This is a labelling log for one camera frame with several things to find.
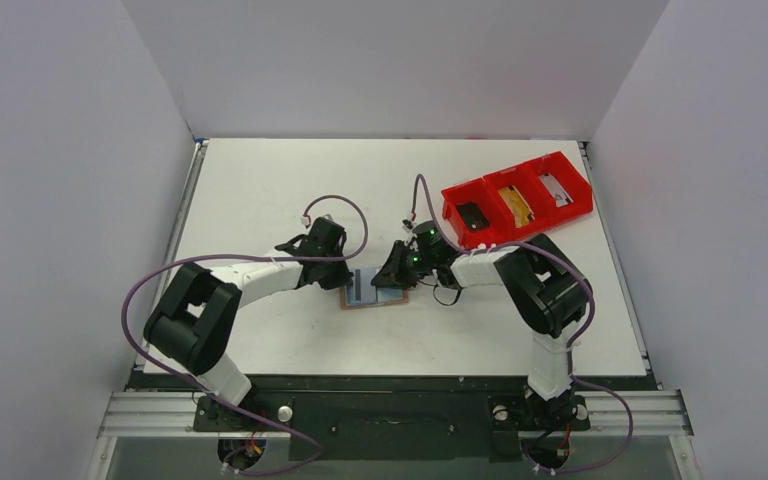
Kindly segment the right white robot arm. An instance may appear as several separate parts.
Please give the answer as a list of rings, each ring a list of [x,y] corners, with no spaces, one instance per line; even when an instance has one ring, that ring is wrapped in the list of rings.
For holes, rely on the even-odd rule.
[[[532,331],[526,418],[548,427],[564,412],[562,396],[573,384],[571,352],[578,323],[593,299],[584,276],[552,240],[539,234],[515,245],[467,251],[452,244],[431,221],[397,240],[370,284],[409,290],[432,277],[438,287],[458,293],[473,287],[506,290]]]

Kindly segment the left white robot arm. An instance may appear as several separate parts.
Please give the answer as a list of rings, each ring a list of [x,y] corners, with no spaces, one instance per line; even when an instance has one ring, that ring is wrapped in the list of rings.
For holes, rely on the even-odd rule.
[[[232,429],[251,427],[259,406],[249,395],[253,383],[226,353],[237,311],[312,284],[324,290],[350,284],[347,263],[335,260],[343,256],[345,238],[345,228],[325,216],[269,251],[265,262],[181,265],[146,321],[144,340],[223,399],[218,413]]]

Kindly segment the brown leather card holder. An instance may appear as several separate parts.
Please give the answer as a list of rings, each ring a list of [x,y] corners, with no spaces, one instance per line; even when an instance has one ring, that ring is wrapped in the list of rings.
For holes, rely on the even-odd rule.
[[[378,271],[378,267],[354,269],[350,283],[339,289],[340,308],[355,310],[408,303],[408,291],[398,288],[377,287],[371,283]]]

